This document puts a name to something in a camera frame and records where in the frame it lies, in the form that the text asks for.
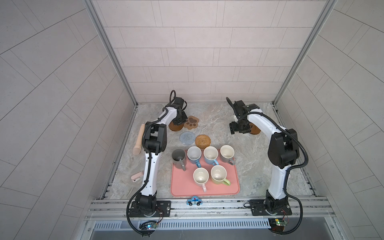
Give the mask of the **cork paw print coaster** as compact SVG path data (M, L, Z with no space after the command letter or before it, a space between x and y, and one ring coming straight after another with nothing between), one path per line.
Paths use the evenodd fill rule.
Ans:
M199 118L194 116L189 116L187 121L184 123L184 128L188 130L196 129L198 127Z

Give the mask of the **light blue woven coaster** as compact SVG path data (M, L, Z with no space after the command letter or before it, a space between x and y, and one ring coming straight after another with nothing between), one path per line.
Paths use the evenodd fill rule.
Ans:
M180 141L183 145L192 145L195 142L196 135L190 131L183 132L180 135Z

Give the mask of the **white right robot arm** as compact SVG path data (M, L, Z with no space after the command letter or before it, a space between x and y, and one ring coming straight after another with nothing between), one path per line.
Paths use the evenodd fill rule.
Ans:
M270 186L266 192L265 208L269 213L277 212L288 202L286 194L287 170L296 163L300 156L299 146L294 140L297 138L295 130L287 130L273 121L255 104L245 105L243 101L227 102L234 110L235 122L230 123L230 131L242 134L251 132L251 125L255 125L270 140L268 157L274 165Z

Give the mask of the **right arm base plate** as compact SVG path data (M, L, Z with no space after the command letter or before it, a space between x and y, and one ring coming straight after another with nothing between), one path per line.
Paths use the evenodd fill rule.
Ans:
M247 207L250 208L253 216L267 216L274 218L275 216L291 216L293 214L288 203L284 204L282 207L277 207L277 209L272 212L267 210L265 200L249 200Z

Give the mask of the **brown wooden coaster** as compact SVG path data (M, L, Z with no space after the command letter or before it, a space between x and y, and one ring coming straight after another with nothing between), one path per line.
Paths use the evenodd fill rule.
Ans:
M250 123L250 128L251 128L250 134L252 135L258 135L261 132L261 130L252 123Z
M178 132L180 130L182 130L184 127L184 124L180 124L180 125L175 125L173 122L171 122L169 124L169 128L171 131L174 131L174 132Z

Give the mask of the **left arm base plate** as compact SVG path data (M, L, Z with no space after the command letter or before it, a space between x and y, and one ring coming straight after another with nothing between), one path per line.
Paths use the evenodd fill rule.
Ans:
M132 218L155 218L169 217L171 210L171 201L157 201L155 211L150 213L149 210L139 207L135 202L132 202L128 214Z

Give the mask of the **tan rattan coaster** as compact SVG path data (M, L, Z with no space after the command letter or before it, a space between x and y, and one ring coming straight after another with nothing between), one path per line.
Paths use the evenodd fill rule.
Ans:
M200 149L205 149L211 145L211 138L207 135L198 135L195 144Z

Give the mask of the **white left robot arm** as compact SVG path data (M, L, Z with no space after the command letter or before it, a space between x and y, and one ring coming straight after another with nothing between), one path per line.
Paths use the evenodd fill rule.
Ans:
M185 100L175 96L155 121L145 124L142 138L146 157L144 180L136 193L135 202L140 209L148 213L154 212L156 208L158 161L167 146L167 127L171 122L181 125L187 121L186 107Z

